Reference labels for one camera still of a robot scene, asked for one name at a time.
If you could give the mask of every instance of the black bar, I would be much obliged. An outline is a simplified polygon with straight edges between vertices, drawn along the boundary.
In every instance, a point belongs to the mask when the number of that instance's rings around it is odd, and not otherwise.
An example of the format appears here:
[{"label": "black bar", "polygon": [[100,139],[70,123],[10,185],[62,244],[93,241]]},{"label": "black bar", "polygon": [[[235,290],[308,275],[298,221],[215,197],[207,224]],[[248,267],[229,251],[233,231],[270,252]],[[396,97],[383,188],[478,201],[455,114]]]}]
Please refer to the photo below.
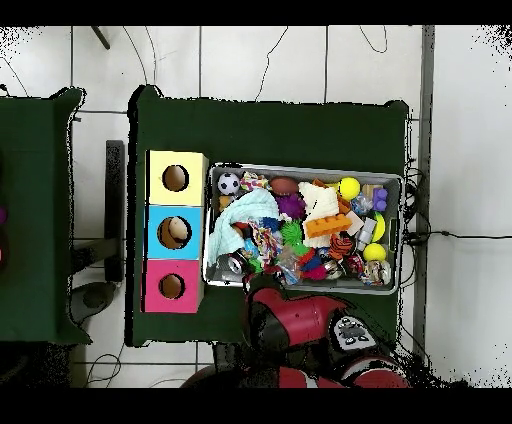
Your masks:
[{"label": "black bar", "polygon": [[103,35],[103,33],[100,30],[100,27],[93,27],[91,26],[92,30],[96,34],[96,37],[98,37],[101,41],[101,44],[103,44],[103,47],[105,47],[107,50],[110,50],[110,44],[108,44],[107,39]]},{"label": "black bar", "polygon": [[[429,231],[425,218],[429,219],[430,203],[430,145],[432,138],[432,106],[434,91],[434,25],[423,26],[421,61],[421,106],[420,138],[418,146],[418,169],[424,174],[421,191],[418,193],[416,231]],[[427,304],[427,243],[417,246],[416,282],[414,283],[413,352],[425,359],[426,304]]]},{"label": "black bar", "polygon": [[89,265],[114,256],[118,250],[119,240],[116,239],[94,240],[75,246],[71,250],[71,273],[76,274]]},{"label": "black bar", "polygon": [[105,280],[121,282],[124,278],[125,146],[121,140],[108,140],[106,149],[104,235],[106,239],[116,240],[116,252],[105,259]]}]

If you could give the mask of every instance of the white tile floor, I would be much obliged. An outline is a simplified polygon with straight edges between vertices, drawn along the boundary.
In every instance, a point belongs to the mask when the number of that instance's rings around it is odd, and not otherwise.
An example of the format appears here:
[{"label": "white tile floor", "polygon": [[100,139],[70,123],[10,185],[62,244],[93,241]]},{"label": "white tile floor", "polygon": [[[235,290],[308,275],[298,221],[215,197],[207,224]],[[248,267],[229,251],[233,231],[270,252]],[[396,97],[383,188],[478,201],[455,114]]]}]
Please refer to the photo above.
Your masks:
[{"label": "white tile floor", "polygon": [[[97,238],[103,228],[105,142],[128,140],[128,100],[138,85],[156,85],[168,97],[213,97],[253,101],[267,66],[267,53],[285,27],[126,27],[143,66],[123,27],[101,27],[110,42],[105,50],[90,27],[42,27],[21,33],[4,56],[29,96],[48,97],[62,87],[86,90],[85,103],[73,123],[75,236]],[[386,47],[382,26],[362,26],[376,50]],[[326,29],[289,27],[269,55],[270,65],[259,100],[324,101],[384,104],[403,99],[414,118],[419,116],[421,27],[386,26],[387,51],[372,51],[361,29],[330,26],[327,89]],[[11,69],[0,60],[0,80],[12,95],[24,95]],[[418,128],[413,125],[417,140]],[[404,275],[410,273],[410,252],[404,254]],[[102,281],[101,264],[75,276],[74,284]],[[405,296],[404,324],[411,327],[411,296]],[[123,345],[124,285],[112,305],[88,323],[93,343],[75,352],[75,385],[82,386],[91,364],[103,354],[117,355]],[[404,336],[404,344],[410,346]],[[212,363],[206,343],[151,343],[146,348],[124,347],[122,368],[109,387],[176,387],[197,367]],[[105,357],[90,379],[112,375],[115,359]],[[90,387],[106,387],[107,382]]]}]

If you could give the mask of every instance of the yellow ball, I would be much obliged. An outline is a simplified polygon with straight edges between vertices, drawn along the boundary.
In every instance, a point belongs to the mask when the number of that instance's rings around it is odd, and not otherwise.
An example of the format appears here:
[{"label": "yellow ball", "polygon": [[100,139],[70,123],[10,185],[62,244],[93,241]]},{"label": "yellow ball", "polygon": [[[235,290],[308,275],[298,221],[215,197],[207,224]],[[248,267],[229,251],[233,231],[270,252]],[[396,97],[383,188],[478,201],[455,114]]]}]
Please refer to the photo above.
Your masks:
[{"label": "yellow ball", "polygon": [[347,177],[342,178],[342,180],[340,181],[341,197],[343,197],[345,200],[352,200],[359,194],[360,191],[361,185],[359,184],[359,181],[357,181],[355,178]]},{"label": "yellow ball", "polygon": [[386,249],[380,244],[371,243],[364,248],[363,257],[365,261],[384,261],[386,260]]}]

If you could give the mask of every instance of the yellow toy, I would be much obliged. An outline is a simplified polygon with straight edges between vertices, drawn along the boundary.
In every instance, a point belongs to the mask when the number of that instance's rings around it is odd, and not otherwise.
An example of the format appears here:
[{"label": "yellow toy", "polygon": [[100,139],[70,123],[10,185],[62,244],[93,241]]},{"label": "yellow toy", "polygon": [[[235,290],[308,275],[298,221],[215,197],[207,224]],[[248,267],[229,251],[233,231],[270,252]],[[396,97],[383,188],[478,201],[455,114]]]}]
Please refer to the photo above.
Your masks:
[{"label": "yellow toy", "polygon": [[384,261],[386,260],[386,249],[380,244],[371,243],[364,248],[363,257],[365,261]]}]

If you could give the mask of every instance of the light blue towel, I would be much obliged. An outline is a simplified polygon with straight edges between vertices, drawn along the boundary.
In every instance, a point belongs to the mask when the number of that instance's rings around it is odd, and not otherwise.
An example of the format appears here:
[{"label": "light blue towel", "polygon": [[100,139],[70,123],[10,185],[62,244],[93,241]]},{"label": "light blue towel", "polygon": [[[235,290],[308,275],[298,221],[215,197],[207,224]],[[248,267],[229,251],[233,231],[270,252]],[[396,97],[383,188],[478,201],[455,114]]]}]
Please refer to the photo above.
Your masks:
[{"label": "light blue towel", "polygon": [[255,188],[224,209],[215,221],[215,229],[208,240],[208,265],[213,265],[220,255],[244,247],[242,237],[231,228],[231,224],[263,217],[279,219],[277,202],[264,188]]}]

